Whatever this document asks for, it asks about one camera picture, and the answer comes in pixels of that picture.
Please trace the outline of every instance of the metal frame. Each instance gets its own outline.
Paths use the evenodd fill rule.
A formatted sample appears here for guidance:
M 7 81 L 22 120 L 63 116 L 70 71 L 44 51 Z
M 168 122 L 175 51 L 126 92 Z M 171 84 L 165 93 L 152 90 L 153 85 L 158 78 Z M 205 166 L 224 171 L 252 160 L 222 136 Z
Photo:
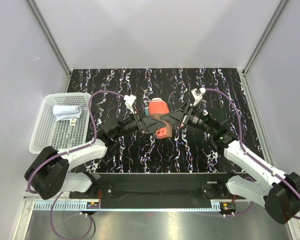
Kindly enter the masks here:
M 249 72 L 251 66 L 253 65 L 255 59 L 257 58 L 259 52 L 261 51 L 264 43 L 266 42 L 267 38 L 269 37 L 271 31 L 274 29 L 276 23 L 278 22 L 280 16 L 282 15 L 282 13 L 284 12 L 286 6 L 288 5 L 290 0 L 281 0 L 280 3 L 278 4 L 275 12 L 273 13 L 266 29 L 264 30 L 258 44 L 256 45 L 251 57 L 249 58 L 247 64 L 245 65 L 245 67 L 242 70 L 238 70 L 239 72 L 239 76 L 242 82 L 242 86 L 243 89 L 245 91 L 246 94 L 246 99 L 249 105 L 249 109 L 252 115 L 252 119 L 255 125 L 255 129 L 257 132 L 257 135 L 259 137 L 259 142 L 262 148 L 262 152 L 264 155 L 264 159 L 272 164 L 275 165 L 275 163 L 273 162 L 274 157 L 269 145 L 269 141 L 266 135 L 266 131 L 264 128 L 264 125 L 261 121 L 260 118 L 260 114 L 256 105 L 256 101 L 255 98 L 253 96 L 253 92 L 251 90 L 248 78 L 247 78 L 247 73 Z M 72 70 L 69 68 L 65 58 L 63 57 L 56 41 L 54 40 L 37 4 L 35 3 L 35 0 L 26 0 L 26 2 L 29 5 L 29 8 L 31 9 L 31 11 L 33 12 L 33 15 L 35 16 L 40 28 L 43 31 L 43 34 L 45 35 L 46 39 L 48 40 L 55 56 L 57 57 L 58 61 L 61 64 L 61 67 L 63 68 L 64 72 L 67 75 L 67 81 L 66 84 L 64 86 L 63 91 L 66 92 L 69 82 L 70 82 L 70 78 L 71 78 L 71 72 Z M 19 219 L 19 223 L 17 226 L 17 229 L 15 231 L 14 234 L 14 240 L 23 240 L 26 237 L 26 233 L 30 224 L 30 220 L 31 220 L 31 216 L 33 213 L 33 210 L 35 208 L 35 202 L 37 200 L 39 200 L 40 198 L 36 197 L 36 196 L 27 196 L 27 194 L 25 194 L 25 198 L 23 201 L 23 210 Z M 65 195 L 62 196 L 60 201 L 69 201 L 69 196 Z M 288 226 L 289 229 L 291 231 L 292 237 L 295 240 L 300 240 L 300 221 L 296 220 L 296 219 L 291 219 L 288 222 Z
M 29 8 L 31 9 L 34 17 L 36 18 L 44 36 L 46 37 L 48 43 L 50 44 L 56 58 L 58 59 L 59 63 L 61 64 L 61 67 L 63 68 L 65 74 L 69 77 L 71 75 L 72 70 L 69 68 L 65 58 L 63 57 L 60 49 L 58 48 L 58 45 L 53 38 L 35 0 L 26 0 L 26 2 L 29 5 Z
M 238 69 L 238 73 L 240 75 L 240 79 L 242 82 L 242 87 L 245 92 L 246 100 L 248 102 L 249 110 L 252 115 L 252 120 L 255 126 L 256 133 L 259 137 L 259 142 L 262 148 L 262 153 L 264 156 L 264 159 L 276 167 L 276 162 L 273 156 L 273 153 L 271 151 L 271 147 L 269 144 L 269 140 L 267 138 L 267 134 L 265 131 L 265 127 L 262 123 L 262 120 L 260 118 L 259 110 L 257 108 L 257 104 L 253 95 L 253 92 L 250 87 L 249 80 L 247 76 L 243 73 L 242 70 Z M 290 229 L 292 238 L 294 240 L 300 240 L 300 220 L 292 218 L 290 221 L 288 221 L 288 227 Z
M 279 5 L 277 6 L 276 10 L 274 11 L 268 25 L 266 26 L 258 44 L 256 45 L 255 49 L 253 50 L 253 53 L 251 57 L 249 58 L 248 62 L 246 63 L 245 67 L 242 69 L 243 73 L 246 75 L 252 64 L 254 63 L 256 57 L 258 56 L 261 48 L 265 44 L 267 38 L 269 37 L 271 31 L 274 29 L 274 26 L 276 25 L 277 21 L 279 20 L 280 16 L 284 12 L 286 6 L 288 5 L 290 0 L 281 0 Z
M 238 69 L 238 73 L 241 79 L 242 87 L 245 92 L 246 100 L 249 105 L 249 110 L 252 115 L 252 120 L 254 123 L 254 127 L 259 138 L 259 142 L 262 148 L 262 153 L 264 156 L 264 160 L 267 161 L 269 164 L 273 165 L 273 154 L 271 152 L 271 148 L 269 145 L 269 141 L 266 135 L 265 127 L 261 121 L 260 113 L 257 108 L 256 100 L 251 90 L 251 86 L 249 81 L 247 80 L 247 76 L 244 75 L 243 70 Z

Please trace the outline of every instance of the black mount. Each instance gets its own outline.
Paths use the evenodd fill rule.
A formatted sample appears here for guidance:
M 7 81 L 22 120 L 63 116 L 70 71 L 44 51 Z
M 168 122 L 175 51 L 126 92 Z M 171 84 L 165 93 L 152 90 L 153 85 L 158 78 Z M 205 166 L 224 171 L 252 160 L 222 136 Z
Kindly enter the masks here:
M 25 172 L 25 180 L 28 181 L 35 169 L 37 169 L 44 161 L 57 154 L 58 152 L 52 146 L 45 147 L 36 157 L 29 169 Z M 41 170 L 34 176 L 31 186 L 43 200 L 50 199 L 62 188 L 68 168 L 68 160 L 59 156 L 41 168 Z
M 300 194 L 300 176 L 295 172 L 285 175 L 285 180 Z M 264 208 L 278 223 L 286 224 L 300 211 L 300 200 L 282 181 L 274 183 L 268 196 L 264 196 Z

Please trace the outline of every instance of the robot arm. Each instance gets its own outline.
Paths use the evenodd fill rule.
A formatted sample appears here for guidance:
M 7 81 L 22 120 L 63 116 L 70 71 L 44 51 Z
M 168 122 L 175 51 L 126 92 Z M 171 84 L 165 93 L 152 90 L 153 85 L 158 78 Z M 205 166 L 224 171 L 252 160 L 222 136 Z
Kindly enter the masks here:
M 207 115 L 203 115 L 196 109 L 196 105 L 205 92 L 204 88 L 193 89 L 191 93 L 195 100 L 194 104 L 187 103 L 180 109 L 161 116 L 160 119 L 180 128 L 190 125 L 206 131 L 211 148 L 237 164 L 256 181 L 248 181 L 233 174 L 228 179 L 218 183 L 223 185 L 219 189 L 224 189 L 227 193 L 242 196 L 259 204 L 275 221 L 285 224 L 300 211 L 300 199 L 277 176 L 287 181 L 299 194 L 300 176 L 294 172 L 286 174 L 241 144 L 230 131 L 229 119 L 221 108 L 213 108 Z
M 47 200 L 58 192 L 80 192 L 87 196 L 97 193 L 97 175 L 89 173 L 72 173 L 70 170 L 94 159 L 103 158 L 107 151 L 114 148 L 118 138 L 136 130 L 151 133 L 166 126 L 163 121 L 146 116 L 141 109 L 134 109 L 136 97 L 125 96 L 125 105 L 132 112 L 124 121 L 109 118 L 101 125 L 101 133 L 96 141 L 89 141 L 79 146 L 56 150 L 52 146 L 45 147 L 26 171 L 24 178 Z

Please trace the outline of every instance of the metal floor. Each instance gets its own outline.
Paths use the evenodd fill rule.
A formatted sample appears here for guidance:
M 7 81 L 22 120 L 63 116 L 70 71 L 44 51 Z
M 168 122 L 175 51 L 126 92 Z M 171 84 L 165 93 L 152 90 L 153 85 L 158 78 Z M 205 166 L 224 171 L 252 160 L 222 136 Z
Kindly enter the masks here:
M 245 202 L 240 203 L 238 212 L 247 206 Z M 55 211 L 54 226 L 57 227 L 74 213 Z M 223 218 L 216 212 L 97 212 L 93 219 L 96 227 L 92 227 L 91 233 L 85 238 L 87 240 L 292 239 L 286 225 L 276 223 L 256 204 L 247 214 L 234 218 Z M 65 238 L 75 239 L 81 237 L 88 227 L 88 219 L 76 216 L 58 226 L 56 230 Z M 49 211 L 33 211 L 25 239 L 59 239 L 51 231 Z

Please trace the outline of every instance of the cable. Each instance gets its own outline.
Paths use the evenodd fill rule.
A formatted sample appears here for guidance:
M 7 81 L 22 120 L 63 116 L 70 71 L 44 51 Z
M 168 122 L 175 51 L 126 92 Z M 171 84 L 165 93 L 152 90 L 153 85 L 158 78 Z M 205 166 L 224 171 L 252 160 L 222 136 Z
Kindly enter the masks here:
M 218 94 L 221 94 L 222 96 L 224 96 L 229 103 L 231 104 L 231 106 L 234 108 L 235 114 L 237 116 L 238 119 L 238 125 L 239 125 L 239 143 L 241 146 L 242 151 L 249 156 L 254 162 L 256 162 L 257 164 L 259 164 L 261 167 L 263 167 L 265 170 L 267 170 L 269 173 L 271 173 L 272 175 L 274 175 L 275 177 L 277 177 L 280 181 L 282 181 L 300 200 L 300 194 L 294 189 L 293 186 L 291 186 L 290 183 L 288 183 L 285 179 L 283 179 L 281 176 L 279 176 L 277 173 L 273 172 L 269 167 L 267 167 L 266 165 L 264 165 L 263 163 L 261 163 L 260 161 L 258 161 L 254 156 L 252 156 L 249 152 L 246 151 L 244 144 L 243 144 L 243 135 L 242 135 L 242 128 L 241 128 L 241 120 L 240 120 L 240 114 L 239 111 L 235 105 L 235 103 L 222 91 L 218 90 L 218 89 L 212 89 L 212 88 L 206 88 L 205 89 L 206 92 L 216 92 Z M 300 216 L 294 216 L 293 218 L 300 220 Z
M 56 202 L 58 201 L 59 197 L 60 197 L 63 193 L 64 193 L 63 191 L 60 192 L 60 194 L 55 198 L 55 200 L 54 200 L 54 202 L 53 202 L 53 204 L 52 204 L 52 207 L 51 207 L 51 210 L 50 210 L 50 225 L 51 225 L 51 229 L 52 229 L 53 233 L 54 233 L 58 238 L 60 238 L 60 239 L 63 239 L 63 240 L 83 240 L 83 239 L 90 233 L 91 228 L 92 228 L 92 224 L 93 224 L 93 218 L 92 218 L 90 215 L 88 215 L 88 214 L 85 214 L 85 216 L 89 218 L 89 220 L 90 220 L 90 226 L 89 226 L 89 229 L 86 231 L 86 233 L 85 233 L 82 237 L 79 237 L 79 238 L 72 238 L 72 239 L 70 239 L 70 238 L 65 238 L 65 237 L 61 236 L 59 233 L 57 233 L 57 231 L 56 231 L 56 228 L 55 228 L 54 223 L 53 223 L 53 211 L 54 211 L 54 207 L 55 207 L 55 205 L 56 205 Z
M 90 115 L 90 119 L 91 119 L 91 122 L 92 122 L 92 125 L 93 125 L 93 130 L 94 130 L 94 138 L 92 140 L 92 143 L 91 144 L 94 144 L 96 141 L 97 141 L 97 126 L 96 126 L 96 123 L 95 123 L 95 120 L 94 120 L 94 116 L 92 114 L 92 111 L 91 111 L 91 103 L 92 103 L 92 99 L 94 98 L 95 95 L 97 94 L 101 94 L 101 93 L 107 93 L 107 94 L 114 94 L 114 95 L 117 95 L 121 98 L 124 98 L 125 96 L 120 94 L 120 93 L 117 93 L 117 92 L 114 92 L 114 91 L 108 91 L 108 90 L 100 90 L 100 91 L 96 91 L 94 94 L 92 94 L 92 96 L 90 97 L 89 99 L 89 102 L 88 102 L 88 110 L 89 110 L 89 115 Z M 84 149 L 84 148 L 87 148 L 89 146 L 91 146 L 90 143 L 88 143 L 87 145 L 84 145 L 84 146 L 80 146 L 80 147 L 77 147 L 75 149 L 72 149 L 69 151 L 69 153 L 73 153 L 73 152 L 76 152 L 78 150 L 81 150 L 81 149 Z M 27 184 L 27 190 L 32 193 L 32 194 L 36 194 L 37 192 L 36 191 L 33 191 L 31 189 L 31 183 L 35 177 L 35 175 L 45 166 L 47 165 L 48 163 L 50 163 L 52 160 L 58 158 L 58 157 L 61 157 L 63 155 L 66 155 L 68 154 L 66 151 L 64 152 L 61 152 L 61 153 L 58 153 L 57 155 L 54 155 L 50 158 L 48 158 L 47 160 L 45 160 L 42 164 L 40 164 L 34 171 L 33 173 L 31 174 L 29 180 L 28 180 L 28 184 Z
M 122 95 L 122 94 L 120 94 L 120 93 L 117 93 L 117 92 L 114 92 L 114 91 L 108 91 L 108 90 L 100 90 L 100 91 L 97 91 L 97 92 L 95 92 L 94 94 L 92 94 L 92 96 L 90 97 L 89 102 L 88 102 L 89 115 L 90 115 L 90 119 L 91 119 L 91 122 L 92 122 L 92 125 L 93 125 L 93 131 L 94 131 L 94 138 L 93 138 L 91 144 L 94 144 L 94 143 L 97 141 L 97 125 L 96 125 L 96 122 L 95 122 L 95 119 L 94 119 L 94 116 L 93 116 L 92 110 L 91 110 L 92 99 L 94 98 L 94 96 L 96 96 L 97 94 L 101 94 L 101 93 L 113 94 L 113 95 L 117 95 L 117 96 L 119 96 L 119 97 L 121 97 L 121 98 L 124 98 L 124 97 L 125 97 L 124 95 Z M 72 149 L 72 150 L 69 151 L 69 153 L 73 153 L 73 152 L 76 152 L 76 151 L 78 151 L 78 150 L 87 148 L 87 147 L 91 146 L 91 144 L 89 143 L 89 144 L 87 144 L 87 145 L 80 146 L 80 147 L 77 147 L 77 148 L 75 148 L 75 149 Z M 33 173 L 31 174 L 31 176 L 30 176 L 30 178 L 29 178 L 29 180 L 28 180 L 27 190 L 28 190 L 30 193 L 32 193 L 32 194 L 36 194 L 37 192 L 36 192 L 36 191 L 33 191 L 33 190 L 31 189 L 31 183 L 32 183 L 32 181 L 33 181 L 35 175 L 36 175 L 36 174 L 37 174 L 37 173 L 38 173 L 45 165 L 47 165 L 48 163 L 50 163 L 50 162 L 53 161 L 54 159 L 56 159 L 56 158 L 58 158 L 58 157 L 61 157 L 61 156 L 63 156 L 63 155 L 66 155 L 66 154 L 68 154 L 66 151 L 61 152 L 61 153 L 58 153 L 57 155 L 54 155 L 54 156 L 48 158 L 46 161 L 44 161 L 42 164 L 40 164 L 40 165 L 33 171 Z M 92 218 L 90 215 L 87 215 L 87 214 L 86 214 L 86 216 L 88 216 L 89 219 L 90 219 L 90 227 L 89 227 L 88 231 L 86 232 L 86 234 L 84 234 L 84 235 L 83 235 L 82 237 L 80 237 L 80 238 L 76 238 L 76 239 L 65 238 L 65 237 L 59 235 L 59 234 L 57 233 L 57 231 L 56 231 L 56 228 L 54 227 L 54 224 L 53 224 L 53 209 L 54 209 L 54 207 L 55 207 L 55 204 L 56 204 L 58 198 L 62 195 L 62 193 L 63 193 L 63 192 L 61 192 L 61 193 L 56 197 L 56 199 L 54 200 L 54 202 L 53 202 L 53 204 L 52 204 L 51 210 L 50 210 L 50 225 L 51 225 L 51 229 L 52 229 L 53 233 L 54 233 L 57 237 L 59 237 L 60 239 L 63 239 L 63 240 L 83 240 L 83 239 L 89 234 L 89 232 L 91 231 L 92 224 L 93 224 L 93 222 L 94 222 L 94 221 L 93 221 L 93 218 Z

